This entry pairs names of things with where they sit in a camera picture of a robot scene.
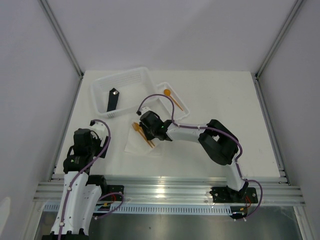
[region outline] white tabletop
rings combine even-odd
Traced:
[[[56,167],[63,173],[63,161],[73,145],[74,131],[89,127],[97,119],[91,98],[90,84],[114,71],[86,71],[71,116],[69,127]],[[239,159],[241,171],[247,177],[275,177],[279,170],[265,121],[261,112],[250,72],[247,71],[151,71],[156,83],[168,82],[190,110],[180,123],[203,124],[219,120],[238,139],[243,147]],[[156,111],[162,120],[169,119],[162,108]],[[214,163],[200,144],[173,141],[162,142],[161,156],[138,156],[124,152],[130,119],[126,114],[104,120],[111,129],[111,142],[105,158],[98,159],[90,174],[137,177],[224,177],[221,166]]]

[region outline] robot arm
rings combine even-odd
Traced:
[[[238,153],[237,144],[219,132],[201,128],[211,127],[238,140],[219,121],[211,120],[208,124],[194,125],[193,128],[179,127],[173,124],[171,120],[163,122],[155,112],[149,110],[140,117],[139,125],[148,140],[158,138],[161,141],[183,140],[200,143],[210,159],[223,167],[227,181],[226,190],[230,198],[237,202],[244,197],[248,184],[240,178],[238,173],[235,162]]]
[[[42,240],[89,240],[89,225],[96,204],[108,193],[105,177],[90,175],[90,163],[98,155],[105,157],[103,150],[108,147],[109,138],[103,124],[92,122],[90,125],[90,129],[79,128],[74,132],[74,145],[63,162],[65,175],[60,208],[50,235],[42,236]]]

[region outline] white plastic basket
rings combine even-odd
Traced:
[[[108,111],[109,91],[115,88],[119,91],[116,110]],[[146,67],[138,67],[122,73],[99,78],[91,84],[91,96],[95,112],[102,117],[114,118],[119,115],[138,110],[142,100],[148,95],[157,93],[157,87],[150,78]],[[146,105],[157,100],[150,98]]]
[[[164,94],[164,90],[165,89],[169,89],[171,91],[171,96],[173,97],[174,100],[176,100],[176,102],[183,109],[183,111],[182,111],[177,105],[175,105],[174,106],[173,118],[175,120],[181,120],[181,119],[184,119],[184,118],[188,117],[189,114],[190,114],[189,108],[186,106],[184,101],[182,101],[182,99],[179,97],[179,95],[176,93],[176,91],[170,86],[170,84],[167,83],[167,82],[162,82],[162,83],[157,85],[158,93]],[[171,117],[171,114],[172,114],[172,104],[171,104],[171,102],[168,99],[164,98],[164,97],[159,97],[159,100],[162,102],[162,104],[164,105],[165,109],[169,113],[169,116]]]

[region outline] purple cable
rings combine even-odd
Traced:
[[[120,196],[122,197],[122,200],[121,200],[121,203],[119,204],[119,206],[117,206],[115,209],[107,212],[106,214],[103,214],[103,215],[101,215],[101,216],[95,216],[94,219],[102,219],[102,218],[104,218],[104,217],[112,214],[113,212],[117,211],[117,210],[121,207],[121,205],[124,203],[124,201],[125,201],[125,196],[124,196],[121,192],[111,192],[111,193],[108,193],[108,194],[103,195],[102,197],[100,197],[98,201],[104,199],[105,197],[111,196],[111,195],[120,195]]]
[[[77,177],[79,177],[80,174],[82,174],[87,168],[89,168],[92,164],[94,164],[94,162],[100,158],[100,156],[108,149],[108,146],[110,144],[110,140],[111,140],[111,131],[110,131],[110,128],[109,126],[102,120],[99,120],[99,119],[94,119],[92,121],[95,121],[95,122],[100,122],[102,123],[106,129],[108,130],[108,139],[106,141],[106,144],[104,146],[104,148],[101,150],[101,152],[91,161],[89,162],[83,169],[81,169],[75,176],[74,178],[72,179],[72,181],[70,182],[70,185],[69,185],[69,188],[72,188],[74,182],[76,181]],[[63,202],[63,207],[62,207],[62,212],[61,212],[61,222],[60,223],[63,223],[64,220],[65,220],[65,214],[66,214],[66,207],[67,207],[67,202],[68,202],[68,198],[69,198],[69,195],[70,195],[70,190],[67,190],[66,192],[66,195],[65,195],[65,198],[64,198],[64,202]],[[61,235],[62,235],[62,228],[64,226],[60,226],[59,227],[59,233],[58,233],[58,239],[57,240],[61,240]]]
[[[248,214],[248,215],[246,216],[246,218],[248,218],[248,217],[250,217],[252,214],[254,214],[254,213],[257,211],[257,209],[260,207],[260,205],[261,205],[261,203],[262,203],[262,196],[263,196],[263,194],[264,194],[264,191],[263,191],[263,189],[262,189],[262,186],[261,186],[260,182],[258,182],[257,180],[246,179],[245,181],[248,182],[248,183],[250,183],[250,182],[251,182],[251,183],[256,183],[256,184],[258,184],[258,186],[259,186],[259,188],[260,188],[260,200],[259,200],[258,205],[256,206],[256,208],[255,208],[250,214]]]
[[[177,124],[177,123],[175,122],[175,120],[174,120],[174,115],[175,115],[175,104],[174,104],[174,101],[172,101],[172,99],[171,99],[170,97],[168,97],[168,96],[166,96],[166,95],[164,95],[164,94],[155,93],[155,94],[151,94],[151,95],[147,96],[145,99],[142,100],[142,102],[141,102],[141,104],[140,104],[140,106],[139,106],[139,108],[138,108],[138,111],[140,111],[142,105],[144,104],[144,102],[145,102],[148,98],[155,97],[155,96],[161,96],[161,97],[165,97],[165,98],[169,99],[169,101],[171,102],[171,105],[172,105],[171,121],[172,121],[172,123],[173,123],[175,126],[177,126],[177,127],[179,127],[179,128],[185,128],[185,129],[198,129],[197,126],[180,125],[180,124]],[[226,133],[226,132],[224,132],[224,131],[221,131],[221,130],[219,130],[219,129],[213,128],[213,127],[201,126],[201,127],[199,127],[199,129],[208,129],[208,130],[211,130],[211,131],[215,131],[215,132],[217,132],[217,133],[220,133],[220,134],[222,134],[222,135],[230,138],[232,141],[234,141],[234,142],[237,144],[237,146],[238,146],[239,149],[240,149],[240,153],[239,153],[238,156],[235,157],[234,162],[235,162],[236,169],[237,169],[237,171],[238,171],[238,173],[239,173],[240,178],[243,179],[243,175],[242,175],[242,173],[241,173],[241,170],[240,170],[240,167],[239,167],[239,164],[238,164],[238,159],[241,157],[241,155],[242,155],[242,153],[243,153],[243,148],[242,148],[241,144],[238,142],[238,140],[236,140],[236,139],[235,139],[233,136],[231,136],[230,134],[228,134],[228,133]],[[260,188],[260,191],[261,191],[259,203],[258,203],[258,205],[256,206],[256,208],[253,210],[253,212],[251,212],[249,215],[246,216],[246,217],[249,217],[249,216],[251,216],[255,211],[257,211],[257,209],[260,207],[261,202],[262,202],[262,197],[263,197],[263,189],[262,189],[261,184],[260,184],[258,181],[256,181],[256,180],[244,179],[244,181],[245,181],[245,182],[254,182],[254,183],[258,184],[258,185],[259,185],[259,188]]]

